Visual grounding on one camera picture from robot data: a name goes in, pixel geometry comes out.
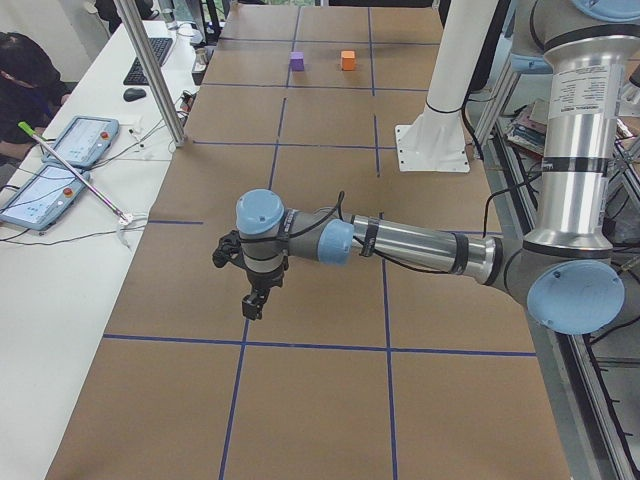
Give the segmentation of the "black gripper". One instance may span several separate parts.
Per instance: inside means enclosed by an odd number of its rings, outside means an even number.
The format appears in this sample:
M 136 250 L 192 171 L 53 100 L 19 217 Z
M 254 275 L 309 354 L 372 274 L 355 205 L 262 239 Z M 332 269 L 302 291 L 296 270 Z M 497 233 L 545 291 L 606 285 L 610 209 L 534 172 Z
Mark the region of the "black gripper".
M 232 230 L 220 238 L 218 247 L 212 254 L 212 261 L 217 268 L 227 263 L 242 269 L 251 284 L 251 292 L 242 299 L 242 315 L 248 320 L 259 320 L 267 303 L 270 290 L 282 287 L 285 271 L 288 269 L 286 259 L 279 260 L 276 267 L 268 267 L 266 272 L 259 272 L 249 267 L 244 256 L 240 233 Z

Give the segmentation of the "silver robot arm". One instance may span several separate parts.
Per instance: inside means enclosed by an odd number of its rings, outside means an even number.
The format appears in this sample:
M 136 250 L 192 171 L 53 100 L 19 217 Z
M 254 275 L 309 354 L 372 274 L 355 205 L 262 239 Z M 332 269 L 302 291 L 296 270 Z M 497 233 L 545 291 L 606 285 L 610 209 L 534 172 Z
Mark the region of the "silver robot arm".
M 625 287 L 611 267 L 602 223 L 627 61 L 639 47 L 635 1 L 522 1 L 513 49 L 541 54 L 552 86 L 534 228 L 520 241 L 479 239 L 339 207 L 305 213 L 269 190 L 245 193 L 236 227 L 213 252 L 215 266 L 242 269 L 244 317 L 261 317 L 290 257 L 343 265 L 352 251 L 419 273 L 464 275 L 504 291 L 539 324 L 581 335 L 612 322 Z

